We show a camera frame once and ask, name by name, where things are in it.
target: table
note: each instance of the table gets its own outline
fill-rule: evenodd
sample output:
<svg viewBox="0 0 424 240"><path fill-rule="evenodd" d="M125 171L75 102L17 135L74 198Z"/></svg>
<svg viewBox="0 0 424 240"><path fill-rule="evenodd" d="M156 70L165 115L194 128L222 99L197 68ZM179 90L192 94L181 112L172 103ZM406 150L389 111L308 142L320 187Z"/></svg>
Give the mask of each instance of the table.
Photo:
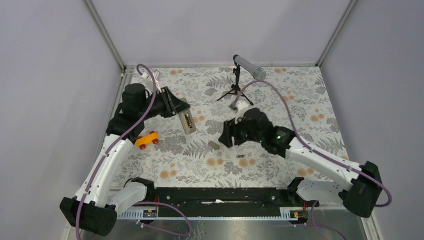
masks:
<svg viewBox="0 0 424 240"><path fill-rule="evenodd" d="M348 159L342 136L334 116L319 67L264 67L266 80L284 95L298 132L312 144ZM186 135L178 116L160 116L145 121L142 136L156 131L158 144L146 149L134 147L124 159L112 187L141 177L154 181L156 187L286 187L294 177L330 181L326 176L290 159L266 152L259 143L246 142L226 148L218 142L223 121L235 116L229 104L235 96L228 95L235 81L230 67L156 68L161 72L159 84L168 86L179 98L191 105L197 131ZM134 73L131 82L143 79ZM242 69L240 86L252 81ZM287 112L278 95L265 84L255 84L245 94L274 125L290 128ZM220 144L213 150L209 141Z"/></svg>

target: orange toy car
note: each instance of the orange toy car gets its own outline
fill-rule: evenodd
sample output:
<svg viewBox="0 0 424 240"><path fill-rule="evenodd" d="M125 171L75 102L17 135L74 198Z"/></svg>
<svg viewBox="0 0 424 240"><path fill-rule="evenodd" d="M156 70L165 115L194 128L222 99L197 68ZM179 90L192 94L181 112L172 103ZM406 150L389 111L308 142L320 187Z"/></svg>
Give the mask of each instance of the orange toy car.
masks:
<svg viewBox="0 0 424 240"><path fill-rule="evenodd" d="M146 144L159 143L158 137L159 137L159 134L157 134L155 131L151 131L149 135L147 136L139 136L137 140L135 141L135 145L139 147L141 150L143 150L146 148Z"/></svg>

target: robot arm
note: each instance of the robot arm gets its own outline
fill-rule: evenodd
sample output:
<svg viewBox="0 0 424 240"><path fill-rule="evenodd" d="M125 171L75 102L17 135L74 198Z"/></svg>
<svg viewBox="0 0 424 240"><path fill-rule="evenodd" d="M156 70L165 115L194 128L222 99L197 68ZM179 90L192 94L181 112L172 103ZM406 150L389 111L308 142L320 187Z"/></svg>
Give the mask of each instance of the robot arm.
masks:
<svg viewBox="0 0 424 240"><path fill-rule="evenodd" d="M351 170L364 172L381 182L375 164L368 161L361 165L314 147L336 162L350 167L343 168L306 148L302 142L308 145L310 143L304 139L301 142L294 131L283 126L274 126L259 109L252 108L243 101L238 102L233 109L237 110L236 117L224 122L223 132L219 137L219 141L228 148L246 141L258 142L269 153L303 163L334 181L310 181L296 177L288 186L288 190L295 192L295 198L298 198L292 199L292 202L318 200L327 205L343 204L360 217L368 218L371 215L382 189Z"/></svg>
<svg viewBox="0 0 424 240"><path fill-rule="evenodd" d="M148 103L152 100L148 93L145 86L140 83L129 84L125 87L122 93L122 102L118 105L113 118L109 121L103 146L93 168L82 186L76 191L74 197L64 197L60 203L60 210L71 226L75 227L78 205L84 194L86 196L81 209L80 228L101 236L106 236L112 230L117 216L129 207L144 199L153 200L150 199L152 194L147 189L153 182L146 180L132 181L115 195L109 196L109 190L116 171L121 167L126 154L134 147L137 137L144 129L144 122L138 124L114 145L109 154L106 154L108 147L146 112ZM168 87L163 87L156 94L154 104L145 120L157 115L169 118L179 113L185 113L189 108L190 105L188 103L175 97ZM193 120L189 119L190 116L191 114L181 119L183 127L187 127L184 124L190 124L193 128ZM96 171L96 167L102 158L104 158L103 163ZM86 192L87 184L95 172L97 174L90 186L90 190Z"/></svg>

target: white wall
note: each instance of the white wall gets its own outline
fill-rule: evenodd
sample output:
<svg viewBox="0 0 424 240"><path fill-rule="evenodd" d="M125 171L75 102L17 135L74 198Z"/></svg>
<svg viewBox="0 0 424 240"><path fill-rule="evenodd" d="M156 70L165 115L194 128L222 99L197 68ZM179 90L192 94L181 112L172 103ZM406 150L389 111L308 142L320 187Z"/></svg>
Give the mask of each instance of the white wall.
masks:
<svg viewBox="0 0 424 240"><path fill-rule="evenodd" d="M93 0L126 64L314 64L349 0Z"/></svg>
<svg viewBox="0 0 424 240"><path fill-rule="evenodd" d="M393 194L375 210L384 240L424 235L423 13L422 0L358 1L321 69L350 159L376 163Z"/></svg>
<svg viewBox="0 0 424 240"><path fill-rule="evenodd" d="M0 239L57 240L120 71L81 0L2 0L0 33Z"/></svg>

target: microphone stand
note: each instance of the microphone stand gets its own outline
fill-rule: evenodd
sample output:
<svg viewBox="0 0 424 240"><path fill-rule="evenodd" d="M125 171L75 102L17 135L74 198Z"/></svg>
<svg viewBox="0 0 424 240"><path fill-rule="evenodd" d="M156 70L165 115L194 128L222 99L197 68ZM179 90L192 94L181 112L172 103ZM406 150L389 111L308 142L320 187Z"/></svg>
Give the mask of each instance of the microphone stand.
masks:
<svg viewBox="0 0 424 240"><path fill-rule="evenodd" d="M217 101L221 100L223 97L227 95L238 95L239 92L242 91L242 89L239 86L239 80L240 80L240 65L234 62L235 68L232 70L232 72L235 74L235 84L231 85L231 90L222 95ZM250 103L250 105L253 106L253 102L249 100L249 98L244 94L240 94L242 97L245 97L246 100Z"/></svg>

